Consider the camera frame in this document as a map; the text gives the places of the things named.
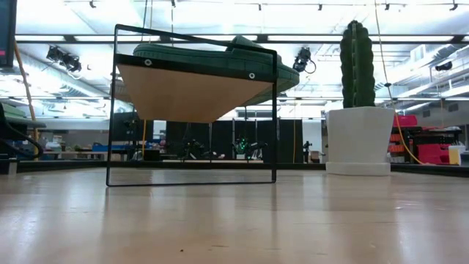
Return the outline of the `wooden shelf with black frame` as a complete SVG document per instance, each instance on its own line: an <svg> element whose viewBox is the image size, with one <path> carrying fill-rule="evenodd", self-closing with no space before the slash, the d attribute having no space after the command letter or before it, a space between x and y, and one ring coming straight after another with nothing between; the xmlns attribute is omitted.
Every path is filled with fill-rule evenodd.
<svg viewBox="0 0 469 264"><path fill-rule="evenodd" d="M114 49L111 76L122 77L130 99L143 120L211 124L228 111L271 88L271 122L273 139L277 140L278 54L276 51L123 24L114 27L114 36L117 37L120 31L269 55L272 59L270 73L256 73L252 70L224 70L220 67L195 65L189 62L125 55Z"/></svg>

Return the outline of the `green rubber slide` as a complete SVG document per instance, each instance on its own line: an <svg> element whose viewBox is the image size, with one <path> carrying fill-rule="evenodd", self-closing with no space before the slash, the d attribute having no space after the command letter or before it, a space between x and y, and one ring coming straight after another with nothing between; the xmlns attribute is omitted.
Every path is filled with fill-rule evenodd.
<svg viewBox="0 0 469 264"><path fill-rule="evenodd" d="M258 45L240 35L234 37L231 43L263 48L261 45ZM273 67L271 54L247 51L239 48L226 48L225 51L206 51L169 47L154 43L143 43L134 48L133 55L151 59L219 67L222 68L222 70L230 69L251 71L256 74L272 73ZM277 56L277 63L277 93L279 95L280 93L297 86L300 82L300 74L298 71L284 65L280 55ZM272 89L269 88L246 101L242 106L257 105L271 100L271 98Z"/></svg>

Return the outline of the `background robot with green lights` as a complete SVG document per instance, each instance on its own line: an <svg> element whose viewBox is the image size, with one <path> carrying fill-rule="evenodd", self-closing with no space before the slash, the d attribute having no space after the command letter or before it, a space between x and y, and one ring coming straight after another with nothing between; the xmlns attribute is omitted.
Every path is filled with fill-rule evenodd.
<svg viewBox="0 0 469 264"><path fill-rule="evenodd" d="M232 143L232 149L235 159L243 159L247 161L262 160L263 150L267 147L266 142L248 142L247 138L243 137L235 139Z"/></svg>

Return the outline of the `dark background monitor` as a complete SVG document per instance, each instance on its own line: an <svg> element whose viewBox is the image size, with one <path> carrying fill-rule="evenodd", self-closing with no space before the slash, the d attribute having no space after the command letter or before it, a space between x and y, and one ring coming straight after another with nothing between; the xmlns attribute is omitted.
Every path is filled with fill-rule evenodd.
<svg viewBox="0 0 469 264"><path fill-rule="evenodd" d="M136 112L115 113L112 116L111 140L133 142L153 139L153 121L141 120Z"/></svg>

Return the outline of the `white plant pot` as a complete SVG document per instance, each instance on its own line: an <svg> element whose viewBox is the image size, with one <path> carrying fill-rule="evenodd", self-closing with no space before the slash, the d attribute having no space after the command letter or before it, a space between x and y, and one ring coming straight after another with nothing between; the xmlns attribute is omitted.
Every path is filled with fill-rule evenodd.
<svg viewBox="0 0 469 264"><path fill-rule="evenodd" d="M388 176L388 145L395 111L364 106L331 110L326 117L329 175Z"/></svg>

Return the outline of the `green cactus plant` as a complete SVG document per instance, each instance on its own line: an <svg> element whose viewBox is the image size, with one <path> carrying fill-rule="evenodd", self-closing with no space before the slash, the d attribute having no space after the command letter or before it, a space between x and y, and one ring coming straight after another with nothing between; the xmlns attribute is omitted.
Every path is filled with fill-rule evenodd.
<svg viewBox="0 0 469 264"><path fill-rule="evenodd" d="M374 54L368 29L351 21L339 45L343 108L375 106Z"/></svg>

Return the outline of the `red storage bins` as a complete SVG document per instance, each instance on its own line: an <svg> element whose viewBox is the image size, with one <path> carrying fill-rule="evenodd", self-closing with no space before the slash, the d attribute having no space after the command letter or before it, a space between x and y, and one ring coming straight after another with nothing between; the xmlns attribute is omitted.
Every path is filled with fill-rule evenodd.
<svg viewBox="0 0 469 264"><path fill-rule="evenodd" d="M388 160L394 164L450 165L448 147L465 145L459 127L418 126L416 115L396 115L388 145Z"/></svg>

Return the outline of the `small yellow box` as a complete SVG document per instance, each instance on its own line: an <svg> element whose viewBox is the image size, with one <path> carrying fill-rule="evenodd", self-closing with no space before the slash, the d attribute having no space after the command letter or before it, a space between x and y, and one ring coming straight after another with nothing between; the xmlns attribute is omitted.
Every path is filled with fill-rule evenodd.
<svg viewBox="0 0 469 264"><path fill-rule="evenodd" d="M461 152L465 151L465 147L461 145L451 145L448 147L448 156L450 165L460 165L461 164Z"/></svg>

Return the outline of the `computer monitor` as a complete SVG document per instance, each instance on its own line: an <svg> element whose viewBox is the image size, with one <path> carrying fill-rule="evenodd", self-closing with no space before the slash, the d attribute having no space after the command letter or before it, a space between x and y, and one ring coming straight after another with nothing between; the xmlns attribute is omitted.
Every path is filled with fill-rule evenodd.
<svg viewBox="0 0 469 264"><path fill-rule="evenodd" d="M18 0L0 0L0 68L12 67Z"/></svg>

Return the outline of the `black partition wall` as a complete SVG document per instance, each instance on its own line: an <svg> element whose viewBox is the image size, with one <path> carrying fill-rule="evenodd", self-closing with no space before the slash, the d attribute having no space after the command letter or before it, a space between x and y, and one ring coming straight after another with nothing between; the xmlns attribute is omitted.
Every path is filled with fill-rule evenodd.
<svg viewBox="0 0 469 264"><path fill-rule="evenodd" d="M280 119L277 122L277 162L303 163L303 123L300 120ZM247 138L248 142L266 142L262 161L272 160L272 120L222 120L212 124L166 123L166 153L178 159L222 158L235 160L232 143Z"/></svg>

